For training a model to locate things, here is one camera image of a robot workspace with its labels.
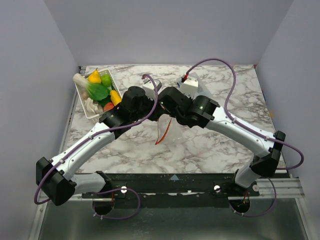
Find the clear bag with orange zipper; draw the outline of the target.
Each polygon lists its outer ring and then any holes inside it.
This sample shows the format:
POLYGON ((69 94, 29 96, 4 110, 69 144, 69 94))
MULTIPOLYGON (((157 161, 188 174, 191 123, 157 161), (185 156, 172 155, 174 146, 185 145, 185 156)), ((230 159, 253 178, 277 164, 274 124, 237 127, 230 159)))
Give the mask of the clear bag with orange zipper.
POLYGON ((157 121, 157 139, 154 143, 166 161, 197 156, 201 152, 197 144, 197 132, 178 124, 173 117, 161 117, 157 121))

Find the white toy mushroom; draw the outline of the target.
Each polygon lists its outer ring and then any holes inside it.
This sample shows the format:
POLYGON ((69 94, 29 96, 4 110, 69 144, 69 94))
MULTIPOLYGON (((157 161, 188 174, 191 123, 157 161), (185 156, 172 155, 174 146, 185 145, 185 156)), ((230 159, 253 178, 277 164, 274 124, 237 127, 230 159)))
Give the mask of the white toy mushroom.
POLYGON ((88 98, 85 100, 85 108, 86 110, 89 112, 89 113, 92 113, 92 114, 102 114, 103 113, 103 108, 102 106, 98 103, 98 102, 95 102, 93 99, 91 98, 88 98))

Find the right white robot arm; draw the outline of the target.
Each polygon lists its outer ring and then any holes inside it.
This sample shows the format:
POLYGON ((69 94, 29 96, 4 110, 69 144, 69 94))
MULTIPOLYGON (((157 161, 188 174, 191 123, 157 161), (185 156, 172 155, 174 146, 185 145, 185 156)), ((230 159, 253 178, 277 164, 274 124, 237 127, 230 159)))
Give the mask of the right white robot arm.
POLYGON ((158 95, 158 102, 180 125, 218 132, 253 152, 253 158, 235 173, 230 183, 234 195, 243 195, 257 179, 271 178, 275 174, 286 137, 283 132, 265 131, 227 116, 224 108, 209 97, 199 95, 191 99, 175 87, 165 88, 158 95))

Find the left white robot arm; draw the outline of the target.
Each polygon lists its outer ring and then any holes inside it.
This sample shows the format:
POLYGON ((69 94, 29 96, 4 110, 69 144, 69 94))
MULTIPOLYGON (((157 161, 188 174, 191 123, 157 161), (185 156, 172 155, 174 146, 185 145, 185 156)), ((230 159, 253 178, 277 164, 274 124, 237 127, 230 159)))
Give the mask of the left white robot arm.
POLYGON ((52 157, 42 157, 36 162, 37 190, 34 203, 43 191, 56 206, 67 202, 73 195, 95 192, 104 198, 110 194, 111 185, 101 171, 76 178, 77 170, 104 146, 145 120, 154 120, 159 100, 159 87, 131 86, 123 94, 122 101, 106 111, 93 128, 70 148, 52 157))

